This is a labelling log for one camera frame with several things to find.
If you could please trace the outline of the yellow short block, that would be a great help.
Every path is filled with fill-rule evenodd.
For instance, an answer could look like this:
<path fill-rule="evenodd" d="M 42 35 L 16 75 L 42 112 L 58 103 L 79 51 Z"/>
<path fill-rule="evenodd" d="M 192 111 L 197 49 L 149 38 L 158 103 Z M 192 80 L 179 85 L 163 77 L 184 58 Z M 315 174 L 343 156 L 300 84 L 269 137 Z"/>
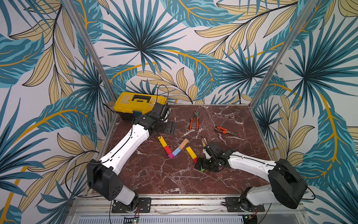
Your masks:
<path fill-rule="evenodd" d="M 164 140 L 164 138 L 163 138 L 162 136 L 159 136 L 159 137 L 158 137 L 158 140 L 159 140 L 159 142 L 161 143 L 161 145 L 162 145 L 163 147 L 168 146 L 168 144 L 166 143 L 166 141 Z"/>

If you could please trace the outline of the yellow long block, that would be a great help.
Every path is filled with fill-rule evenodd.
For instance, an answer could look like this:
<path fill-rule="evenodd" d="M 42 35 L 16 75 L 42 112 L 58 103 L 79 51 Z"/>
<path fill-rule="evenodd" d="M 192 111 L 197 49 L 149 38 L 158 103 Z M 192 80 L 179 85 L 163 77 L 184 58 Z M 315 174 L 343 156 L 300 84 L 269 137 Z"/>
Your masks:
<path fill-rule="evenodd" d="M 186 151 L 189 153 L 190 157 L 192 158 L 192 160 L 197 158 L 197 155 L 195 154 L 195 152 L 192 150 L 191 147 L 187 147 Z"/>

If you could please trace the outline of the light blue block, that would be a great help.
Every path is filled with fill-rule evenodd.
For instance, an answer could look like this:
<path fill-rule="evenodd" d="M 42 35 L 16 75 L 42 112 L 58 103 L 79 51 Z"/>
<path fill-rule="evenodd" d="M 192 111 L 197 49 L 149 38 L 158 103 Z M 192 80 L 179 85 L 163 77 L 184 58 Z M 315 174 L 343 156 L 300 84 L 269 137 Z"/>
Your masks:
<path fill-rule="evenodd" d="M 172 154 L 174 157 L 176 157 L 180 152 L 181 152 L 181 149 L 178 147 L 172 152 Z"/>

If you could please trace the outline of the natural wood long block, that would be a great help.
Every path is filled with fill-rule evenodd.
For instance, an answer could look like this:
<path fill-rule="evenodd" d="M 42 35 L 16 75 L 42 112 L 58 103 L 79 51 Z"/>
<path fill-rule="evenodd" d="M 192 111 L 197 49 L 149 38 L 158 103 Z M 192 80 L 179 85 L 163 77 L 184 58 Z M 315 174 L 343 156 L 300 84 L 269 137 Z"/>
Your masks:
<path fill-rule="evenodd" d="M 203 147 L 205 147 L 207 145 L 207 141 L 205 138 L 201 138 L 201 141 L 202 141 L 202 145 Z"/>

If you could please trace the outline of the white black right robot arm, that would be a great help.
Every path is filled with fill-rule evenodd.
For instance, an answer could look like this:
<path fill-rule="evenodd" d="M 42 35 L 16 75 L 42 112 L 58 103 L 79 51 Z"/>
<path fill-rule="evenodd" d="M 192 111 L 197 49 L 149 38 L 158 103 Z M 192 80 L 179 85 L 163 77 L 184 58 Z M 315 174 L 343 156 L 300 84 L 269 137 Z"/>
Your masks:
<path fill-rule="evenodd" d="M 247 187 L 239 197 L 228 197 L 224 205 L 229 212 L 264 211 L 266 203 L 280 203 L 296 209 L 308 185 L 285 159 L 268 161 L 244 155 L 238 151 L 223 151 L 214 142 L 204 146 L 205 158 L 195 159 L 197 170 L 218 173 L 224 168 L 245 171 L 269 182 L 261 187 Z"/>

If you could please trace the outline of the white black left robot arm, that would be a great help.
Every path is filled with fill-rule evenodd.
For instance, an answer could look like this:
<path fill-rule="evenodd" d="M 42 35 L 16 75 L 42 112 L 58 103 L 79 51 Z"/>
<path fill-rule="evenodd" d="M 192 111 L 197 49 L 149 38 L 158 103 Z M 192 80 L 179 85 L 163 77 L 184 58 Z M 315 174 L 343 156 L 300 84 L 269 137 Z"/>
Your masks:
<path fill-rule="evenodd" d="M 153 133 L 174 134 L 175 123 L 168 121 L 169 114 L 168 104 L 155 103 L 151 111 L 134 118 L 129 132 L 110 152 L 87 164 L 88 186 L 107 200 L 135 210 L 138 195 L 126 187 L 118 175 L 131 155 Z"/>

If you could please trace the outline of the yellow black toolbox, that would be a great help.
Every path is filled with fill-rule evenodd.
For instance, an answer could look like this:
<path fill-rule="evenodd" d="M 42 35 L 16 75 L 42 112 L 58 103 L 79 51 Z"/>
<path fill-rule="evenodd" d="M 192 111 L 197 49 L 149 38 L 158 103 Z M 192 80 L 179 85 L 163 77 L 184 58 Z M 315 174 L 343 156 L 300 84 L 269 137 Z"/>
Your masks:
<path fill-rule="evenodd" d="M 164 96 L 122 92 L 115 102 L 114 111 L 122 120 L 132 120 L 142 114 L 151 111 L 155 103 L 166 104 Z"/>

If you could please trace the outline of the orange needle nose pliers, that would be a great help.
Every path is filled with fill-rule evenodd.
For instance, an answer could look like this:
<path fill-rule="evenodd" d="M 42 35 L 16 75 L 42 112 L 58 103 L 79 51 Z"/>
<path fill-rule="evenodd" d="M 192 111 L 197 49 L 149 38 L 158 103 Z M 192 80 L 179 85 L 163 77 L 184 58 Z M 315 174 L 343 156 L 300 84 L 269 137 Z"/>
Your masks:
<path fill-rule="evenodd" d="M 218 133 L 222 133 L 222 134 L 231 134 L 231 135 L 235 135 L 235 133 L 228 131 L 227 129 L 220 127 L 220 126 L 215 126 L 214 130 Z"/>

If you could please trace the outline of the orange groove joint pliers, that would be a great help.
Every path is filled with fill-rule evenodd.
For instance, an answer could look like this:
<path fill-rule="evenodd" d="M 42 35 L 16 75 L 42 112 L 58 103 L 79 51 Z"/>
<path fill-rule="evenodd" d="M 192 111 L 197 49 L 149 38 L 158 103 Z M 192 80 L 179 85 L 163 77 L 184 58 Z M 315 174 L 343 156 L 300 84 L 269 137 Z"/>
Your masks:
<path fill-rule="evenodd" d="M 197 111 L 194 111 L 194 115 L 190 119 L 189 130 L 192 129 L 194 121 L 196 122 L 196 129 L 199 130 L 199 128 L 200 128 L 200 125 L 199 125 L 199 113 Z"/>

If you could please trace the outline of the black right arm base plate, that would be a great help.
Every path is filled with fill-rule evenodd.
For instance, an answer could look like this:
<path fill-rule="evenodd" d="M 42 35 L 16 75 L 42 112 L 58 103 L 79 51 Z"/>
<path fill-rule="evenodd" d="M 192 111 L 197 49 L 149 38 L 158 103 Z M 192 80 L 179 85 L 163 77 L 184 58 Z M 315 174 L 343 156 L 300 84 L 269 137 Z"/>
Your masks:
<path fill-rule="evenodd" d="M 227 208 L 228 212 L 264 212 L 265 208 L 263 205 L 253 205 L 247 199 L 241 197 L 226 197 L 224 202 L 221 202 L 221 205 Z"/>

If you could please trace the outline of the aluminium front rail frame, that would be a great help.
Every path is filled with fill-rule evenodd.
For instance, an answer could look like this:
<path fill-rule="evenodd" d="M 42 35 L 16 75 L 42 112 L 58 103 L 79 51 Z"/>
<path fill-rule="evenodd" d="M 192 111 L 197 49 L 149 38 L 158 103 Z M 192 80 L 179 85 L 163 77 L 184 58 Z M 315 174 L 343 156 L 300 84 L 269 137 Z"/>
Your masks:
<path fill-rule="evenodd" d="M 279 203 L 264 204 L 264 210 L 251 212 L 224 206 L 227 195 L 141 194 L 140 210 L 124 212 L 117 204 L 102 198 L 76 199 L 66 224 L 309 224 L 302 204 L 288 209 Z"/>

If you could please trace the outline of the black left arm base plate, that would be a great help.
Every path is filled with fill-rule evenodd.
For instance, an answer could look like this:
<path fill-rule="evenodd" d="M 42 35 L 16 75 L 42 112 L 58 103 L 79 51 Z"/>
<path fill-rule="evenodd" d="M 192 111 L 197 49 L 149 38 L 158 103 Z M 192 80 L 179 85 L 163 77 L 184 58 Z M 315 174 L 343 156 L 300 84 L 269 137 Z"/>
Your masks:
<path fill-rule="evenodd" d="M 126 205 L 120 201 L 114 200 L 112 205 L 112 213 L 149 213 L 151 209 L 152 199 L 150 197 L 135 197 L 134 200 Z"/>

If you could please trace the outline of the silver left corner post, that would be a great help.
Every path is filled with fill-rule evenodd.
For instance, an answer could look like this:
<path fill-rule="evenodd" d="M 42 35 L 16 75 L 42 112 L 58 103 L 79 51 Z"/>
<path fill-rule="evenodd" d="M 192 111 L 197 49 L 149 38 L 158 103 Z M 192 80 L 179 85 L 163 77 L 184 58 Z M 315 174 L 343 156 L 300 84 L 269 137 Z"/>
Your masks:
<path fill-rule="evenodd" d="M 93 46 L 93 43 L 89 37 L 89 34 L 85 28 L 85 25 L 82 23 L 82 20 L 80 18 L 80 15 L 73 3 L 73 1 L 70 0 L 64 0 L 62 1 L 64 6 L 66 7 L 66 9 L 68 10 L 69 16 L 72 19 L 75 28 L 77 29 L 80 37 L 82 38 L 83 42 L 84 42 L 84 46 L 87 48 L 88 50 L 88 54 L 92 59 L 92 62 L 94 63 L 94 65 L 96 66 L 99 75 L 105 85 L 105 87 L 108 90 L 108 93 L 110 95 L 110 98 L 112 99 L 113 102 L 116 102 L 117 100 L 117 96 L 113 90 L 113 88 L 111 87 L 110 81 L 108 79 L 108 76 L 105 72 L 105 69 L 95 51 L 95 48 Z"/>

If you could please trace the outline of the silver aluminium corner post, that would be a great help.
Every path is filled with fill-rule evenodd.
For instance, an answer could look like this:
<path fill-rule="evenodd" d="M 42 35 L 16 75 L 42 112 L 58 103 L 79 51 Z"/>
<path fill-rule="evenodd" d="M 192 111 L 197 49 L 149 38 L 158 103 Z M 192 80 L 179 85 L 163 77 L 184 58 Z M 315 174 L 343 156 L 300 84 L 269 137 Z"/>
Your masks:
<path fill-rule="evenodd" d="M 305 24 L 305 21 L 309 17 L 311 11 L 314 9 L 317 2 L 318 2 L 318 0 L 314 0 L 314 1 L 308 1 L 307 4 L 305 4 L 302 13 L 297 18 L 297 22 L 292 27 L 292 31 L 289 32 L 285 42 L 283 43 L 282 47 L 280 48 L 277 56 L 275 57 L 272 65 L 270 66 L 266 76 L 262 79 L 260 86 L 257 88 L 255 96 L 253 97 L 251 103 L 249 104 L 250 110 L 254 109 L 254 107 L 257 105 L 260 96 L 262 95 L 262 93 L 265 90 L 265 87 L 268 85 L 274 72 L 276 71 L 278 65 L 280 64 L 282 58 L 284 57 L 285 53 L 289 50 L 289 48 L 292 45 L 292 43 L 294 42 L 295 38 L 299 34 L 300 30 L 302 29 L 302 27 Z"/>

